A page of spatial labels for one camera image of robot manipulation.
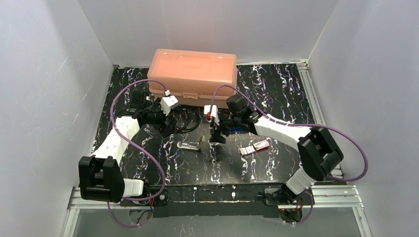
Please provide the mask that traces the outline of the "red white staple box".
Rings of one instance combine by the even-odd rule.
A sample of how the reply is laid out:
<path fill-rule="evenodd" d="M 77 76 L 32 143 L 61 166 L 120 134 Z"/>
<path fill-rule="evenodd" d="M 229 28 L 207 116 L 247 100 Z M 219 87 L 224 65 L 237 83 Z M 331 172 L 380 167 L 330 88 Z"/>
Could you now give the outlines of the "red white staple box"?
<path fill-rule="evenodd" d="M 270 146 L 269 142 L 267 140 L 263 140 L 263 141 L 254 143 L 252 145 L 249 145 L 247 147 L 239 148 L 239 153 L 242 156 L 246 156 L 246 155 L 249 155 L 249 154 L 253 154 L 253 153 L 265 150 L 265 149 L 269 148 L 269 146 Z"/>

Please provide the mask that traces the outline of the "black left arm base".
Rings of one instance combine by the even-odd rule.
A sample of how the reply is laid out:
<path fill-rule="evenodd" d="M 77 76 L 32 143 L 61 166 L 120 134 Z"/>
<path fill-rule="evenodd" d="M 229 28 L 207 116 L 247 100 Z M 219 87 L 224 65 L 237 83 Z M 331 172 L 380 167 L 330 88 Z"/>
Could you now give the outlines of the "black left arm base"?
<path fill-rule="evenodd" d="M 146 188 L 146 191 L 138 197 L 133 197 L 134 199 L 147 198 L 147 200 L 137 201 L 137 200 L 127 200 L 123 199 L 120 202 L 120 206 L 124 207 L 163 207 L 168 204 L 168 189 L 164 189 L 159 195 L 154 198 L 149 198 L 150 196 L 158 192 L 157 187 Z"/>

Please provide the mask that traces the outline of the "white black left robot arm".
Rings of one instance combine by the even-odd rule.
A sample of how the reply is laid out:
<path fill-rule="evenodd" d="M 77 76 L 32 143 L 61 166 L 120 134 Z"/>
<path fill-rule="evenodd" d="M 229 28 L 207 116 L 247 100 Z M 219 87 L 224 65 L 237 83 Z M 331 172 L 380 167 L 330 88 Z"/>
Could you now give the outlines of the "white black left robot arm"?
<path fill-rule="evenodd" d="M 145 201 L 150 192 L 145 181 L 124 178 L 119 164 L 132 138 L 145 125 L 154 125 L 162 136 L 175 132 L 175 122 L 168 121 L 170 112 L 179 105 L 169 90 L 162 98 L 146 91 L 136 91 L 128 106 L 114 116 L 116 128 L 107 135 L 91 156 L 78 164 L 82 199 L 117 203 L 123 199 Z"/>

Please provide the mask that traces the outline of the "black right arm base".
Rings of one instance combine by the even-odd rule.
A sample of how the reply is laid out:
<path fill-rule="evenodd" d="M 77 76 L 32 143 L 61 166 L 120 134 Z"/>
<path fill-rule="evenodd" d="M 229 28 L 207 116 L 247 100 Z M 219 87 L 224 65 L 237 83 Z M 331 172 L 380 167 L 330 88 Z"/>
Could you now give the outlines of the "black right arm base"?
<path fill-rule="evenodd" d="M 259 193 L 264 203 L 268 206 L 294 205 L 301 208 L 304 205 L 314 205 L 314 197 L 311 190 L 304 190 L 300 194 L 294 194 L 285 186 L 279 188 L 266 188 Z"/>

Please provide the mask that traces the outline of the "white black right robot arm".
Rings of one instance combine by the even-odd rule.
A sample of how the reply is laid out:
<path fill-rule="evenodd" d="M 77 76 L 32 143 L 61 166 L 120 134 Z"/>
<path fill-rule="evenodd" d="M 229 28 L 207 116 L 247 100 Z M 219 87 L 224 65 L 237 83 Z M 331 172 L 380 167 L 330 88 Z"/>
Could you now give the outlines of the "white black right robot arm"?
<path fill-rule="evenodd" d="M 343 153 L 330 132 L 323 127 L 286 124 L 284 121 L 254 109 L 241 95 L 226 100 L 229 112 L 219 111 L 215 105 L 205 105 L 204 115 L 210 123 L 211 143 L 226 142 L 233 129 L 265 136 L 288 145 L 299 152 L 301 167 L 275 192 L 264 194 L 268 198 L 291 201 L 324 181 L 343 160 Z"/>

